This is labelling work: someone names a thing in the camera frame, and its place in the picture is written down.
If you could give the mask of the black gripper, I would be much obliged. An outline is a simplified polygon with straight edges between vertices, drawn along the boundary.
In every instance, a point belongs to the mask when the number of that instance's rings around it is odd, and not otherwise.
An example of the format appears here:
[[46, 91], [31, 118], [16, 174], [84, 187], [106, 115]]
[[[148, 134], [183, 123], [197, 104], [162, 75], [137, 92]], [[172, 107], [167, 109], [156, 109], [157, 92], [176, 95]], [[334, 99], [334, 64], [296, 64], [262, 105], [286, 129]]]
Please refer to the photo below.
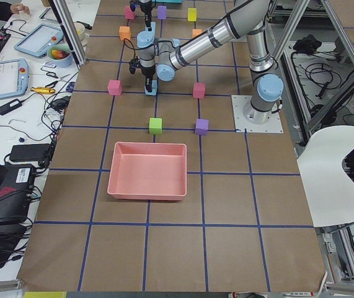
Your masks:
[[147, 30], [151, 30], [152, 4], [144, 3], [141, 5], [141, 10], [145, 15], [144, 21]]
[[150, 67], [141, 67], [141, 73], [145, 76], [146, 81], [145, 81], [145, 89], [147, 92], [151, 92], [151, 80], [153, 80], [153, 76], [156, 73], [156, 67], [155, 66], [150, 66]]

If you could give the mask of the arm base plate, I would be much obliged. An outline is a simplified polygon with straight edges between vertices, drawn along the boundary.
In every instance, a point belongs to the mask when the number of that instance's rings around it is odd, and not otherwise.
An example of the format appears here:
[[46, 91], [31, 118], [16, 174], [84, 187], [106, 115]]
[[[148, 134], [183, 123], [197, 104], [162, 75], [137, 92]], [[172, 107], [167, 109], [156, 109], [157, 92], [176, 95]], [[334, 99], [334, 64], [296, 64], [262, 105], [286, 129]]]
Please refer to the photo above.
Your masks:
[[250, 95], [232, 95], [235, 131], [240, 133], [283, 133], [280, 113], [274, 103], [271, 111], [259, 112], [252, 107]]

